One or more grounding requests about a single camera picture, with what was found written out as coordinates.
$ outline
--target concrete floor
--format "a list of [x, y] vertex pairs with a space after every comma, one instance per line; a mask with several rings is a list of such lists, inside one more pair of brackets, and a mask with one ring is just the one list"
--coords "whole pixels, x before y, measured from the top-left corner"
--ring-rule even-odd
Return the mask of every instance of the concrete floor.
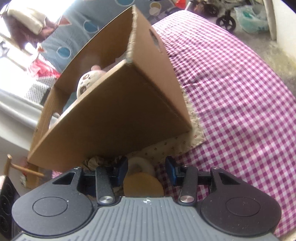
[[[236, 20], [235, 12], [231, 16]], [[217, 18], [210, 18], [213, 23]], [[260, 34], [248, 34], [240, 27], [236, 20], [237, 27], [233, 32], [238, 39], [253, 49], [282, 79], [289, 90], [296, 96], [296, 63], [291, 60], [279, 48], [276, 41], [272, 41], [269, 32]]]

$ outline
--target maroon garment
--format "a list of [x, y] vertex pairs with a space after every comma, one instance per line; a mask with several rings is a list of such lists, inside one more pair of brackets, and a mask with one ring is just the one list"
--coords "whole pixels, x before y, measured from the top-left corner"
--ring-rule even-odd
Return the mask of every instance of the maroon garment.
[[7, 15], [6, 12], [2, 14], [2, 17], [11, 38], [17, 43], [20, 49], [24, 49], [27, 43], [32, 44], [32, 46], [36, 48], [37, 43], [41, 43], [47, 39], [58, 27], [57, 24], [46, 18], [46, 25], [42, 28], [41, 32], [36, 35], [13, 16]]

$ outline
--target open cardboard box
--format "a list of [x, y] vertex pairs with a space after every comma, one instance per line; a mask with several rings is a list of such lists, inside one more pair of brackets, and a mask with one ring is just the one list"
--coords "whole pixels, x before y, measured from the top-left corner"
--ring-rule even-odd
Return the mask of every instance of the open cardboard box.
[[[122, 60], [62, 113], [79, 78], [94, 64]], [[51, 90], [28, 156], [30, 168], [66, 171], [94, 155], [116, 157], [191, 129], [180, 85], [166, 49], [132, 6], [100, 30], [67, 66]], [[37, 184], [28, 176], [27, 184]]]

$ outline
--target pink gingham fabric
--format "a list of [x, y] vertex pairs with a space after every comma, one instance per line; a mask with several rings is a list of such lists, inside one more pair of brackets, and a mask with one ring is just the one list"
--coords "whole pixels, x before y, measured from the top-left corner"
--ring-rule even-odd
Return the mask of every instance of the pink gingham fabric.
[[[219, 166], [275, 198], [281, 236], [296, 227], [296, 100], [281, 79], [233, 35], [189, 11], [153, 25], [207, 141], [178, 157], [209, 171]], [[163, 164], [158, 179], [177, 197]], [[200, 187], [198, 198], [207, 191]]]

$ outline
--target blue circle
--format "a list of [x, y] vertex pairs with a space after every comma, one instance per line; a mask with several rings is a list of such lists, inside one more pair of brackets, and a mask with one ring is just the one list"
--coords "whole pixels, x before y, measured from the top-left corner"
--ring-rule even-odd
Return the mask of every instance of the blue circle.
[[71, 55], [71, 50], [66, 47], [59, 47], [57, 53], [61, 58], [68, 59]]
[[84, 29], [86, 30], [86, 31], [88, 31], [89, 33], [95, 33], [95, 32], [97, 32], [98, 30], [99, 30], [99, 26], [98, 25], [96, 25], [96, 24], [94, 24], [92, 21], [90, 21], [90, 20], [86, 20], [85, 22], [84, 22]]
[[115, 0], [115, 2], [119, 5], [119, 6], [130, 6], [134, 3], [135, 0]]

